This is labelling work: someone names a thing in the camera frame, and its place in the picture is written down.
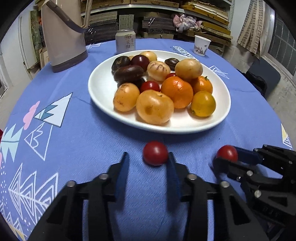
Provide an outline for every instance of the chestnut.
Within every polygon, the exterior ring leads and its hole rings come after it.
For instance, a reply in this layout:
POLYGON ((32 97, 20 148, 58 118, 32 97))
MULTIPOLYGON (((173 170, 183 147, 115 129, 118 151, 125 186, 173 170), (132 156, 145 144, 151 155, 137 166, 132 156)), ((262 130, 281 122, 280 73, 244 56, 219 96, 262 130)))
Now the chestnut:
POLYGON ((165 63, 170 67, 171 70, 175 70, 175 66, 177 63, 179 63, 179 60, 176 58, 168 58, 165 60, 165 63))
POLYGON ((114 73, 114 80, 121 85, 124 83, 131 83, 136 81, 144 75, 144 70, 139 65, 130 65, 125 67, 120 67, 114 73))
POLYGON ((111 66, 112 74, 114 74, 115 71, 118 70, 120 67, 128 66, 130 65, 130 63, 131 63, 131 60, 129 59, 128 56, 117 57, 111 66))
POLYGON ((136 55, 131 60, 131 65, 139 65, 143 68, 144 71, 147 70, 147 66, 149 65, 149 59, 144 55, 136 55))

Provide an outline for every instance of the oval plate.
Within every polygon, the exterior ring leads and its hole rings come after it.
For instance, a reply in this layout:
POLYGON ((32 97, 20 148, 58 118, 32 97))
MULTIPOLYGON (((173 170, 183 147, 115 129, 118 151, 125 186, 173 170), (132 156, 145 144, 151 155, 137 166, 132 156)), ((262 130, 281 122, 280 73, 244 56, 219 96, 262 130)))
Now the oval plate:
MULTIPOLYGON (((221 78, 205 65, 203 66, 203 76, 208 76, 213 85, 213 96, 217 107, 214 113, 207 118, 198 118, 191 114, 190 105, 182 110, 175 109, 171 119, 162 126, 155 126, 145 123, 136 113, 136 108, 127 113, 119 113, 114 110, 113 98, 117 90, 117 83, 114 81, 111 73, 111 66, 114 60, 119 56, 134 56, 146 50, 136 50, 113 56, 100 63, 91 73, 88 82, 88 90, 93 102, 107 115, 125 123, 127 125, 160 133, 168 134, 187 134, 208 130, 218 125, 228 115, 231 105, 229 91, 221 78)), ((152 50, 157 55, 157 60, 165 61, 168 58, 177 58, 178 60, 187 57, 160 50, 152 50)))

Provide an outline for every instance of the red cherry tomato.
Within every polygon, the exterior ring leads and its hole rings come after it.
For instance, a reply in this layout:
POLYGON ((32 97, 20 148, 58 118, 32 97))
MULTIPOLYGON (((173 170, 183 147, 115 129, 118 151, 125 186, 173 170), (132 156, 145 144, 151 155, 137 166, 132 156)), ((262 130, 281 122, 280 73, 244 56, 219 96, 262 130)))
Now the red cherry tomato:
POLYGON ((173 77, 173 76, 176 76, 176 73, 175 73, 175 72, 174 72, 174 73, 169 73, 169 74, 166 76, 165 79, 167 79, 167 78, 169 78, 169 77, 173 77))
POLYGON ((234 162, 239 158, 235 147, 230 145, 222 146, 217 152, 217 157, 234 162))
POLYGON ((140 93, 142 93, 145 90, 155 90, 155 91, 160 92, 159 85, 155 81, 152 81, 152 80, 146 81, 141 85, 140 93))
POLYGON ((151 141, 143 149, 144 161, 152 166, 160 166, 168 160, 168 150, 166 146, 158 141, 151 141))

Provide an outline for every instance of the blue tablecloth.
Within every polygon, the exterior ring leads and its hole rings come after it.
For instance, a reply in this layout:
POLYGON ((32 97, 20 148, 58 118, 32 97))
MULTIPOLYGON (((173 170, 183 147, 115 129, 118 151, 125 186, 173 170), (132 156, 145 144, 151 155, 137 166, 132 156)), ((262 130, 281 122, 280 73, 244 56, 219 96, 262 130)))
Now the blue tablecloth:
MULTIPOLYGON (((115 41, 87 48, 88 58, 66 71, 53 73, 46 65, 22 94, 4 131, 0 211, 22 240, 68 180, 92 180, 124 151, 130 155, 124 206, 110 204, 115 240, 182 240, 187 205, 167 198, 165 166, 143 163, 142 149, 149 141, 164 142, 177 162, 210 182, 215 182, 211 161, 225 144, 249 150, 263 144, 292 148, 273 109, 236 69, 210 50, 200 57, 193 53, 193 43, 176 40, 137 39, 136 49, 186 54, 184 49, 214 70, 231 95, 226 119, 208 131, 187 135, 147 132, 113 120, 91 102, 87 82, 98 64, 115 55, 115 41)), ((268 169, 265 174, 279 177, 268 169)), ((231 184, 243 195, 238 183, 231 184)), ((211 204, 209 216, 212 240, 211 204)))

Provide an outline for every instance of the paper cup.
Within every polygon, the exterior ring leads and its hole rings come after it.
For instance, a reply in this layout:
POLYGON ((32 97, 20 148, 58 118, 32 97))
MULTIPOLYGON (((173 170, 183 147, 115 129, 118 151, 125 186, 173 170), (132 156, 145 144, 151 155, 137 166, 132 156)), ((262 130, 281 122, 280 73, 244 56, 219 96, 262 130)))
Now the paper cup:
POLYGON ((195 40, 194 40, 194 53, 200 55, 200 56, 205 56, 205 53, 210 45, 211 40, 206 39, 204 37, 195 35, 195 40))

